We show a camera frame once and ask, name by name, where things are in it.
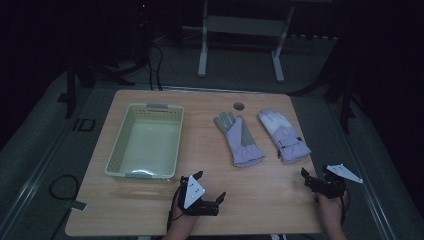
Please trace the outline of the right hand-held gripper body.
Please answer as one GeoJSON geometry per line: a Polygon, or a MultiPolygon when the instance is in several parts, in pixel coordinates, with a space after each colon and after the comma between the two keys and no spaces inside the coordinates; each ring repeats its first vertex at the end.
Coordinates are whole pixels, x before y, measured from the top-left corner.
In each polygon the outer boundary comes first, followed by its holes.
{"type": "Polygon", "coordinates": [[[344,192],[346,190],[346,179],[359,184],[363,183],[362,178],[358,177],[343,164],[328,165],[327,169],[330,173],[324,175],[323,180],[312,176],[312,183],[305,184],[304,180],[304,185],[309,187],[314,193],[321,193],[328,199],[333,199],[344,196],[344,192]]]}

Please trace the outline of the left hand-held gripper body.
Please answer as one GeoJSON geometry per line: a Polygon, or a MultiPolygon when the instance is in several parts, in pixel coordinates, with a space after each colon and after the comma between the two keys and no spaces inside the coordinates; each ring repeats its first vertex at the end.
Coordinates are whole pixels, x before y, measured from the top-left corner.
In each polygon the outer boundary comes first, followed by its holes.
{"type": "Polygon", "coordinates": [[[190,216],[217,216],[219,205],[215,201],[204,201],[202,196],[206,190],[193,178],[182,176],[180,179],[180,193],[178,207],[185,215],[190,216]]]}

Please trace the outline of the lavender glove with white fingers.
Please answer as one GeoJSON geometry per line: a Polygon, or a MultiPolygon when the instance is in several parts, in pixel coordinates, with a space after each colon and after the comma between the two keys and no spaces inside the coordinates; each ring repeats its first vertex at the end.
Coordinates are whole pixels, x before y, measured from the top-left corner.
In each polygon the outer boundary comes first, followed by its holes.
{"type": "Polygon", "coordinates": [[[276,145],[279,158],[283,162],[295,162],[311,154],[310,148],[282,113],[273,110],[262,110],[258,116],[276,145]]]}

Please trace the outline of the lavender glove with grey palm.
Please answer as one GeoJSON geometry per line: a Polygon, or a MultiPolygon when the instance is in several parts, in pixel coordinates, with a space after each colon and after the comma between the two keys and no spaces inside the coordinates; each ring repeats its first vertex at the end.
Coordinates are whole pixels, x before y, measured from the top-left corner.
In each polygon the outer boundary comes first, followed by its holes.
{"type": "Polygon", "coordinates": [[[221,112],[214,118],[214,123],[225,135],[236,167],[253,166],[265,158],[242,116],[235,116],[232,112],[221,112]]]}

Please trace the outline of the pale green plastic basket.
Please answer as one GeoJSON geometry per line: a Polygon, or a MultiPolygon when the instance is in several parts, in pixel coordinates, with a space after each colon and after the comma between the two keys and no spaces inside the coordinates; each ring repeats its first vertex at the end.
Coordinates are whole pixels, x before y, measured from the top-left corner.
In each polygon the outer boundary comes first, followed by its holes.
{"type": "Polygon", "coordinates": [[[129,104],[105,174],[116,180],[173,181],[184,119],[180,105],[129,104]]]}

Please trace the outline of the person's right hand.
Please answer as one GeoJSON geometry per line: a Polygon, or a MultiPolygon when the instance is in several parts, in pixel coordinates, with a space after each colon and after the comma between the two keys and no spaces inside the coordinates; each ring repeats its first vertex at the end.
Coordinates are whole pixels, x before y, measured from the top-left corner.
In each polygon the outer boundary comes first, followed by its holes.
{"type": "Polygon", "coordinates": [[[329,240],[347,240],[342,228],[343,203],[348,202],[348,193],[344,192],[342,199],[328,199],[321,193],[318,198],[318,211],[321,225],[329,240]]]}

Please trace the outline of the person's left hand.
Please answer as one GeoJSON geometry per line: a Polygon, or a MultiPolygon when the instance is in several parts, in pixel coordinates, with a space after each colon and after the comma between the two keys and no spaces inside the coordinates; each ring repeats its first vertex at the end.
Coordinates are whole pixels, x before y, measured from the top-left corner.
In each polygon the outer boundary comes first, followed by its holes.
{"type": "Polygon", "coordinates": [[[185,215],[178,206],[172,210],[170,227],[162,240],[186,240],[194,229],[198,216],[185,215]]]}

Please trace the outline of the light wooden table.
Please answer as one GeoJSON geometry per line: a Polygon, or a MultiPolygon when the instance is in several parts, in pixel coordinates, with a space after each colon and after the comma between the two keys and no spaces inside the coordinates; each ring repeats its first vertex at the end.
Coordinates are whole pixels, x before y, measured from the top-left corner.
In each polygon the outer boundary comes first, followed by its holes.
{"type": "Polygon", "coordinates": [[[78,201],[84,210],[71,212],[65,226],[69,236],[163,235],[170,224],[169,210],[181,177],[198,174],[203,196],[192,206],[200,218],[196,235],[250,235],[319,233],[322,230],[313,194],[302,171],[315,171],[310,158],[286,164],[261,125],[263,109],[283,113],[299,125],[286,95],[214,92],[119,90],[116,92],[91,161],[78,201]],[[175,104],[184,109],[175,180],[125,181],[109,176],[106,164],[128,107],[133,103],[175,104]],[[224,135],[213,120],[241,103],[241,112],[264,160],[237,168],[224,135]]]}

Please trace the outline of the black metal stand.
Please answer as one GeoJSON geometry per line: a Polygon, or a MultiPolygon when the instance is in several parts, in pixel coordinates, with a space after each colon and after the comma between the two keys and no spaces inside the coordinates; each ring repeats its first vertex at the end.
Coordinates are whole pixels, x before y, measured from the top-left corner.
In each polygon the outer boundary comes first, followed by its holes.
{"type": "MultiPolygon", "coordinates": [[[[140,69],[138,65],[135,65],[127,69],[112,71],[107,67],[96,63],[94,60],[84,58],[84,61],[86,62],[85,67],[87,69],[93,68],[95,71],[121,85],[132,85],[132,82],[125,80],[123,75],[134,73],[140,69]]],[[[66,91],[58,98],[59,102],[67,104],[67,111],[65,115],[66,119],[69,119],[76,109],[76,76],[78,74],[82,74],[82,66],[78,67],[76,60],[70,57],[66,64],[66,91]]]]}
{"type": "Polygon", "coordinates": [[[327,103],[335,103],[341,100],[340,109],[340,126],[346,134],[350,133],[349,119],[355,118],[355,114],[351,109],[352,88],[354,80],[354,71],[352,69],[344,69],[331,73],[321,72],[315,82],[312,84],[289,93],[289,96],[303,96],[324,85],[329,85],[324,100],[327,103]]]}

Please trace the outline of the white metal table frame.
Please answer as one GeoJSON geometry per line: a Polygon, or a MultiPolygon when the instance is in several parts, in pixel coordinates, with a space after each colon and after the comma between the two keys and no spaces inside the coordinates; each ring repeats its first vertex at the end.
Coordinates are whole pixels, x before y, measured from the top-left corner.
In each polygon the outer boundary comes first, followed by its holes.
{"type": "Polygon", "coordinates": [[[229,33],[241,35],[255,35],[277,37],[278,44],[271,51],[271,60],[274,68],[276,81],[285,81],[280,55],[284,42],[288,35],[288,30],[294,15],[295,7],[290,6],[284,20],[268,20],[255,18],[242,18],[223,15],[211,15],[209,13],[209,1],[203,1],[202,27],[201,27],[201,49],[198,63],[198,77],[205,77],[208,61],[208,33],[229,33]]]}

